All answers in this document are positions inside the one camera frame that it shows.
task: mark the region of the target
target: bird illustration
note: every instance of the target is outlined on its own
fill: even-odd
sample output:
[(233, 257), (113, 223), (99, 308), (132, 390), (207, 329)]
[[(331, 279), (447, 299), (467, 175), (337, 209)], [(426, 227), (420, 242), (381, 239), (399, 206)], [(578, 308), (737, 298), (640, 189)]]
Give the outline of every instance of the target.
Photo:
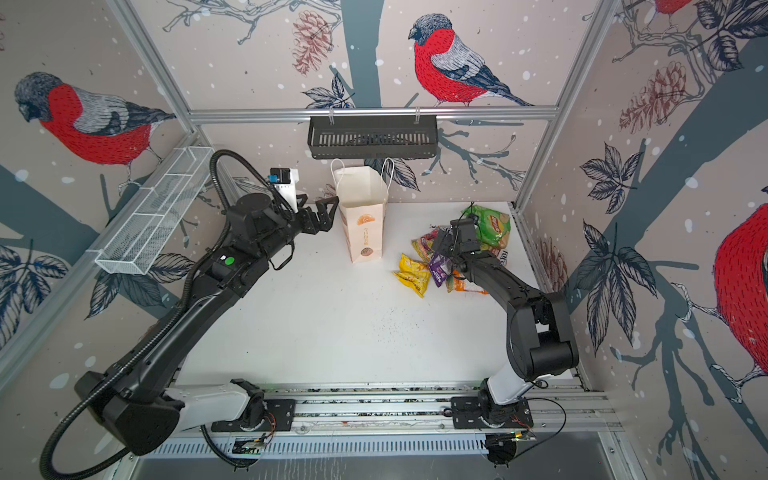
[(27, 122), (38, 119), (75, 155), (95, 164), (125, 165), (128, 179), (118, 187), (120, 192), (129, 184), (139, 185), (131, 179), (131, 162), (144, 150), (154, 154), (149, 145), (152, 132), (161, 122), (176, 118), (116, 95), (73, 87), (42, 71), (21, 79), (15, 98)]
[[(635, 5), (643, 2), (644, 0), (640, 0), (639, 2), (635, 2), (627, 7), (627, 9), (634, 7)], [(663, 13), (665, 15), (668, 15), (670, 26), (667, 27), (666, 30), (664, 30), (664, 33), (667, 33), (668, 31), (677, 28), (677, 25), (672, 24), (672, 14), (683, 8), (685, 5), (688, 5), (692, 2), (692, 0), (649, 0), (650, 3), (653, 4), (654, 13), (653, 17), (651, 17), (650, 22), (648, 22), (648, 25), (645, 27), (646, 29), (650, 28), (651, 22), (653, 22), (654, 18), (656, 18), (656, 14)]]
[[(763, 188), (763, 192), (768, 193), (768, 187)], [(681, 317), (683, 321), (689, 320), (694, 308), (715, 316), (730, 328), (752, 356), (755, 365), (740, 380), (735, 380), (720, 365), (710, 366), (733, 384), (736, 396), (729, 400), (741, 403), (744, 384), (768, 376), (768, 204), (761, 205), (725, 237), (715, 255), (714, 276), (715, 308), (698, 306), (691, 302), (684, 285), (673, 285), (683, 291), (688, 302), (688, 313)]]
[(483, 57), (464, 45), (445, 15), (423, 15), (413, 24), (408, 38), (415, 41), (416, 77), (437, 98), (435, 106), (444, 101), (469, 105), (482, 97), (503, 97), (531, 105), (515, 97), (485, 65)]

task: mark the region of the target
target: paper bag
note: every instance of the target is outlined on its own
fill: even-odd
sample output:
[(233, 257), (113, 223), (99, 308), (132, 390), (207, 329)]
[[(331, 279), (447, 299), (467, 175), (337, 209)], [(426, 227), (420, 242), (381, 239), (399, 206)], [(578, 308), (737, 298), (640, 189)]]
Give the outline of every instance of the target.
[[(339, 197), (349, 257), (352, 263), (379, 259), (382, 257), (389, 186), (371, 167), (344, 167), (342, 162), (342, 168), (333, 170), (335, 161), (339, 160), (331, 162), (331, 173)], [(387, 168), (388, 162), (392, 163), (394, 170), (394, 162), (387, 160), (382, 171)]]

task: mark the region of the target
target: gray metal floor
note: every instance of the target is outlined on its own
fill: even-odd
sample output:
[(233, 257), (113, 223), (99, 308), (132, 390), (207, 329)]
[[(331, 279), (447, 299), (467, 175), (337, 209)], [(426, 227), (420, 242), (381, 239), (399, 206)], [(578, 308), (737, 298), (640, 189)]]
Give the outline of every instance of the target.
[[(531, 445), (534, 443), (523, 442), (520, 448)], [(218, 458), (143, 458), (134, 471), (133, 480), (612, 480), (606, 460), (596, 432), (562, 432), (546, 445), (514, 460), (509, 468), (494, 469), (480, 455), (263, 460), (249, 472), (232, 472), (231, 467)]]

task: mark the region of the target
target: green chip bag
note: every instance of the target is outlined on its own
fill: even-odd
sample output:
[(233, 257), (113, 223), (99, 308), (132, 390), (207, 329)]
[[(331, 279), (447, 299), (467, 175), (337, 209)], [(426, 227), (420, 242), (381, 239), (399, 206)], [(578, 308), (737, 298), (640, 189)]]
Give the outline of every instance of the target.
[(492, 247), (507, 247), (510, 231), (509, 215), (479, 205), (471, 205), (463, 211), (463, 214), (478, 216), (478, 226), (475, 228), (478, 240)]

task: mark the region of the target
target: purple snack bag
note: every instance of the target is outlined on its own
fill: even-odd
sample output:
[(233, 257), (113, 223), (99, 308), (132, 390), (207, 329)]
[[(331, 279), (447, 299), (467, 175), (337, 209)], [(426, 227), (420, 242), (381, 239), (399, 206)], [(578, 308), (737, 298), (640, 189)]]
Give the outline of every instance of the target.
[(432, 278), (435, 279), (435, 285), (441, 286), (445, 279), (453, 272), (451, 260), (439, 253), (435, 253), (429, 261), (429, 271), (432, 273)]

